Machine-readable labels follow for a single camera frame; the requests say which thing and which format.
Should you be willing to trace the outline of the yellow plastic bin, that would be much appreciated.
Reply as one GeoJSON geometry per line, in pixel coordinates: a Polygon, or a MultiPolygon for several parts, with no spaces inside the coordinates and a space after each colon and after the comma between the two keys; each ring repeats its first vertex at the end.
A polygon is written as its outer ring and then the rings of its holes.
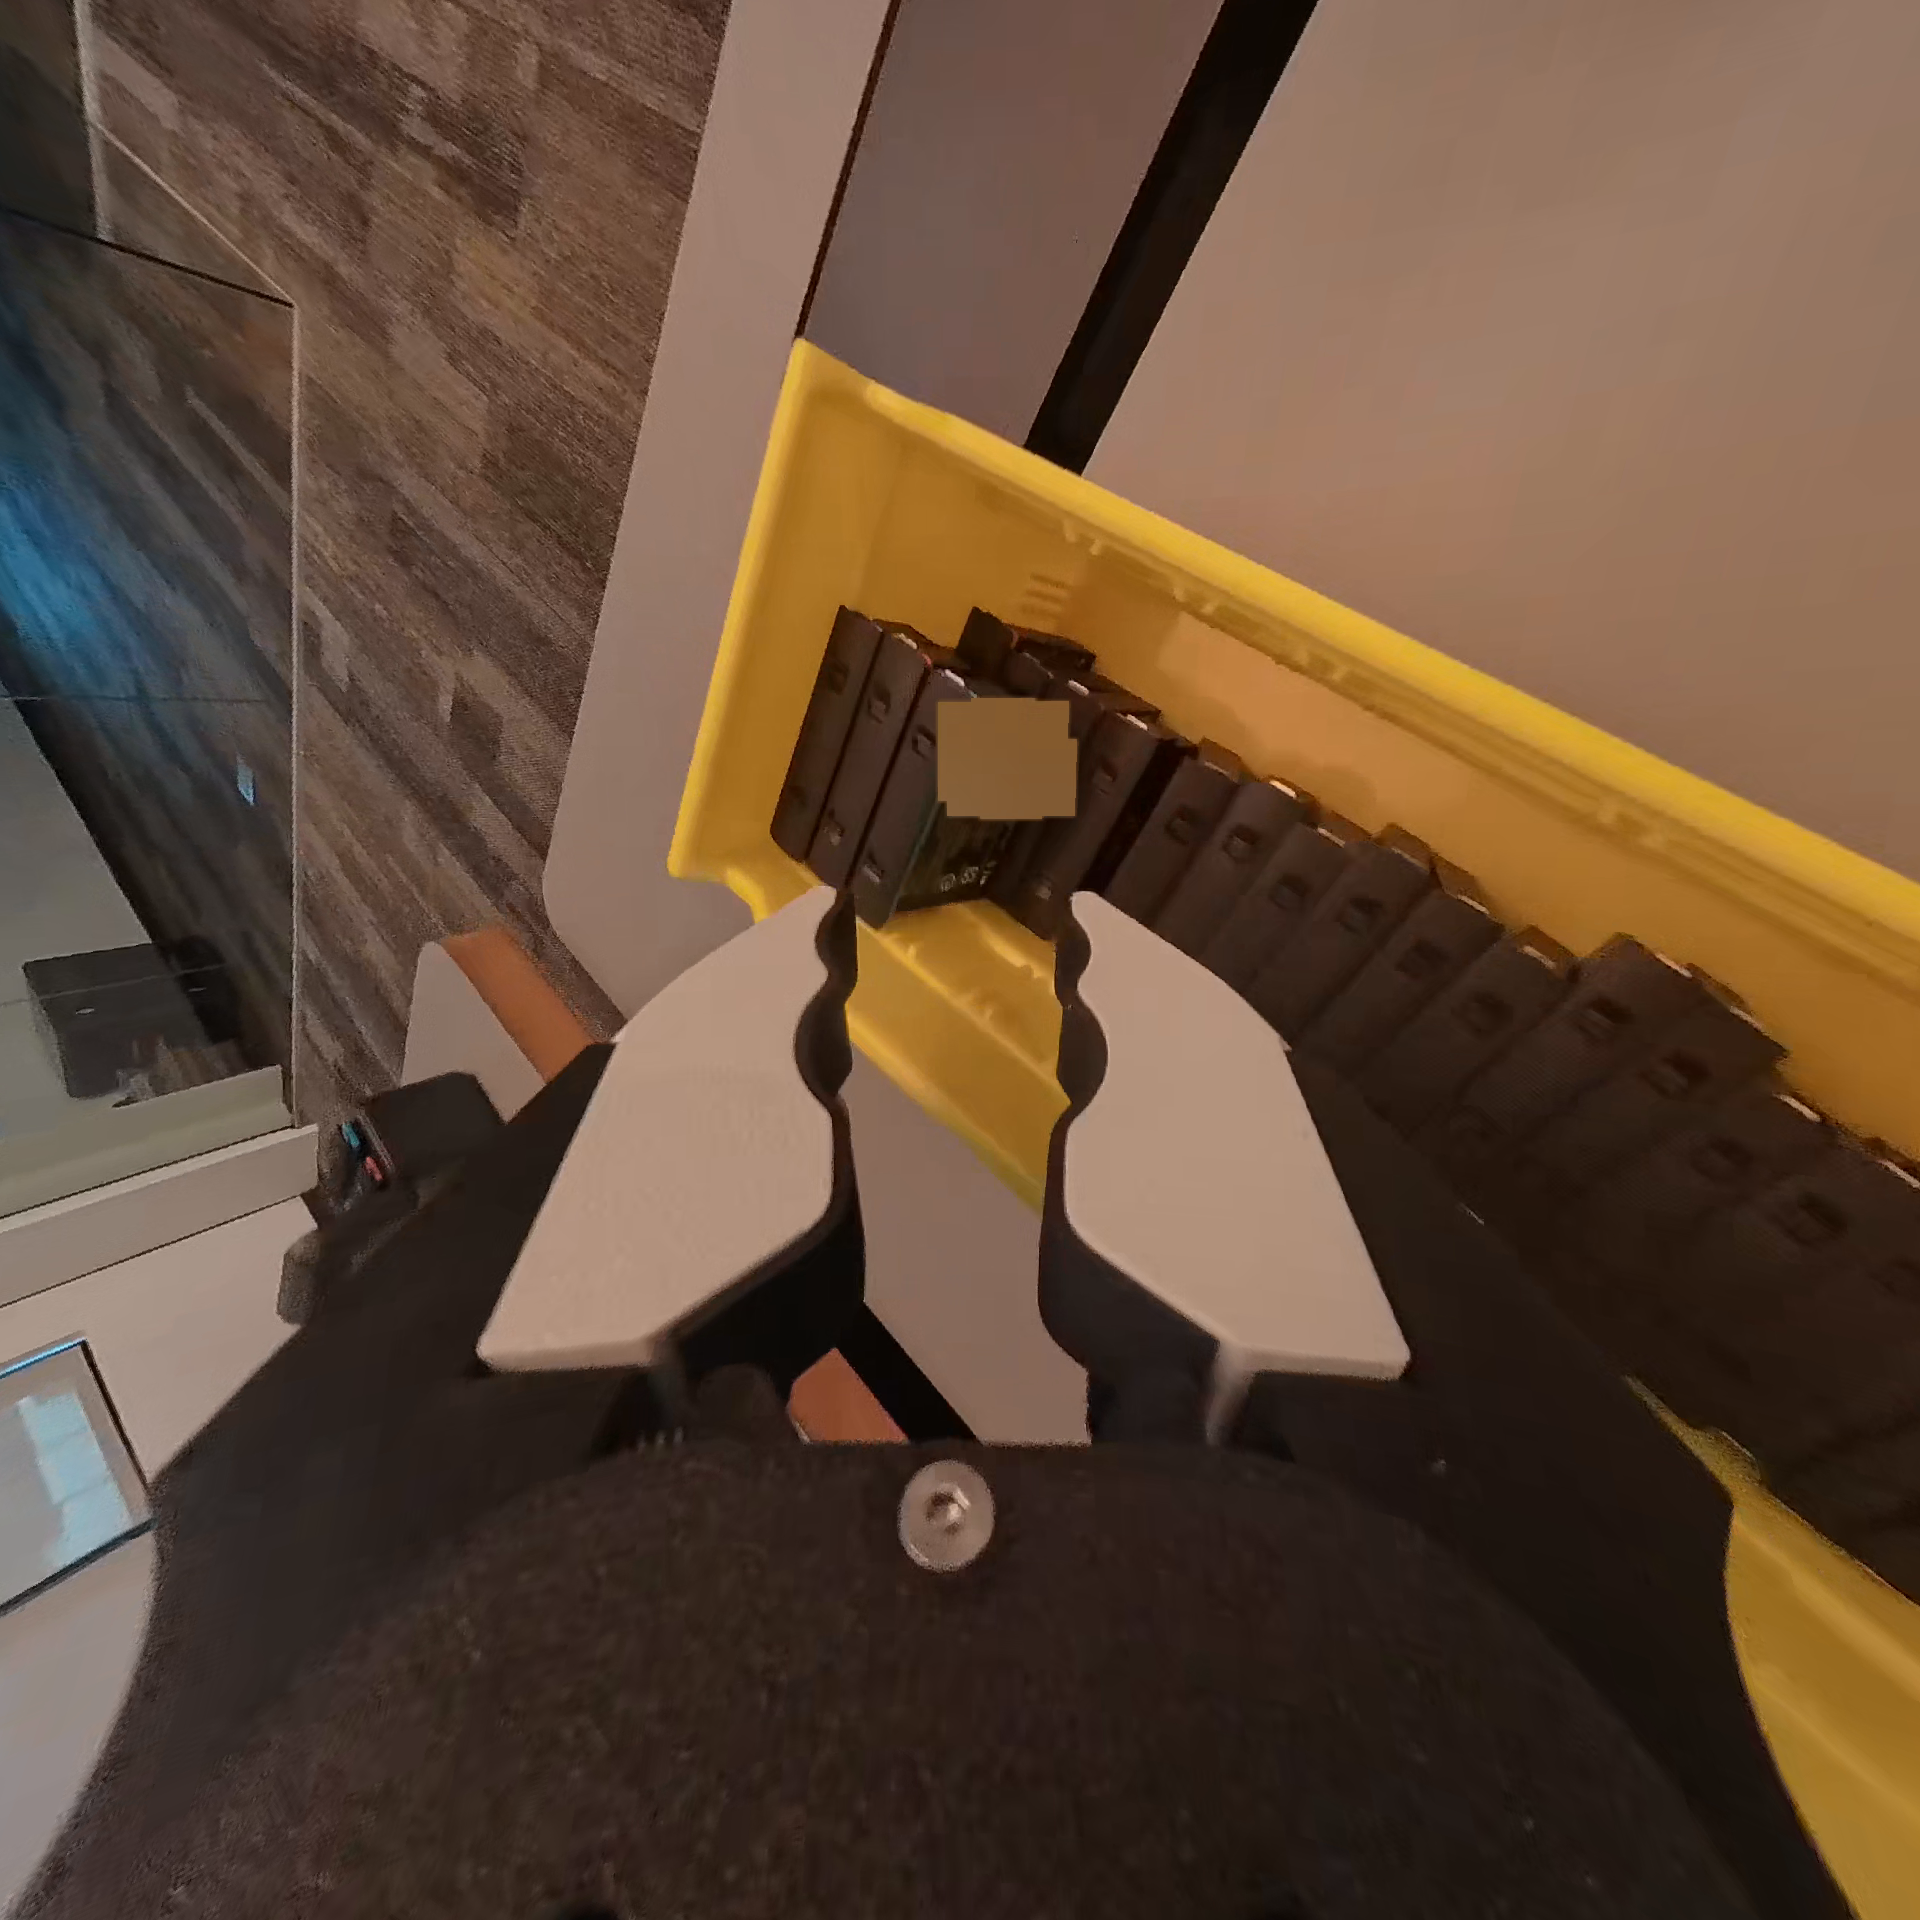
{"type": "MultiPolygon", "coordinates": [[[[1260,773],[1418,833],[1565,946],[1633,932],[1788,1044],[1824,1114],[1916,1157],[1916,883],[796,344],[666,855],[767,919],[812,879],[773,815],[841,607],[951,641],[971,607],[1260,773]]],[[[1061,1009],[1049,949],[984,904],[860,938],[853,1040],[1040,1207],[1061,1009]]],[[[1791,1520],[1730,1449],[1736,1647],[1856,1916],[1919,1916],[1916,1604],[1791,1520]]]]}

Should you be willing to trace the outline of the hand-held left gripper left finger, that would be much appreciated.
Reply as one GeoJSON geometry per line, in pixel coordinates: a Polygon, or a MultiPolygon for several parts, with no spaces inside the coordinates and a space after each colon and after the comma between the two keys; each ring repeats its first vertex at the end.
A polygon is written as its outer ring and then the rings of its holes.
{"type": "Polygon", "coordinates": [[[623,1027],[476,1339],[495,1376],[635,1371],[672,1426],[711,1383],[802,1433],[796,1383],[867,1292],[847,1083],[857,916],[817,885],[623,1027]]]}

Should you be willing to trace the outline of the row of black batteries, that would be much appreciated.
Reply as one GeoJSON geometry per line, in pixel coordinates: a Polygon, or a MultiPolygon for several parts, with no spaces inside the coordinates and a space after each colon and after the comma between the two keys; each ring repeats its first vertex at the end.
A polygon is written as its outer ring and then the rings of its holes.
{"type": "Polygon", "coordinates": [[[1706,970],[1512,928],[1426,842],[1169,728],[1091,650],[840,608],[775,845],[885,927],[1106,898],[1410,1140],[1631,1378],[1916,1597],[1916,1157],[1706,970]]]}

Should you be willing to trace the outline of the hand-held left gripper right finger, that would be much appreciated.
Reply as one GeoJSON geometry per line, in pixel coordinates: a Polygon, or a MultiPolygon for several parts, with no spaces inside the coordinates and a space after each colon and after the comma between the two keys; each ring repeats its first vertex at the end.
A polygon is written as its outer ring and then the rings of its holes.
{"type": "Polygon", "coordinates": [[[1267,1378],[1387,1386],[1410,1348],[1288,1044],[1226,984],[1077,893],[1039,1298],[1093,1442],[1220,1445],[1267,1378]]]}

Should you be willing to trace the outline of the black device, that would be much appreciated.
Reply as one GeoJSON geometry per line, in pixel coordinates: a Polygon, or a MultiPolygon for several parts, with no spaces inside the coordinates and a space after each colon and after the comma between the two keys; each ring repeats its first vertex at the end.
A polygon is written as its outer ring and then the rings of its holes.
{"type": "Polygon", "coordinates": [[[443,1072],[373,1095],[321,1136],[319,1179],[304,1194],[312,1228],[283,1256],[277,1317],[288,1328],[362,1271],[505,1120],[468,1072],[443,1072]]]}

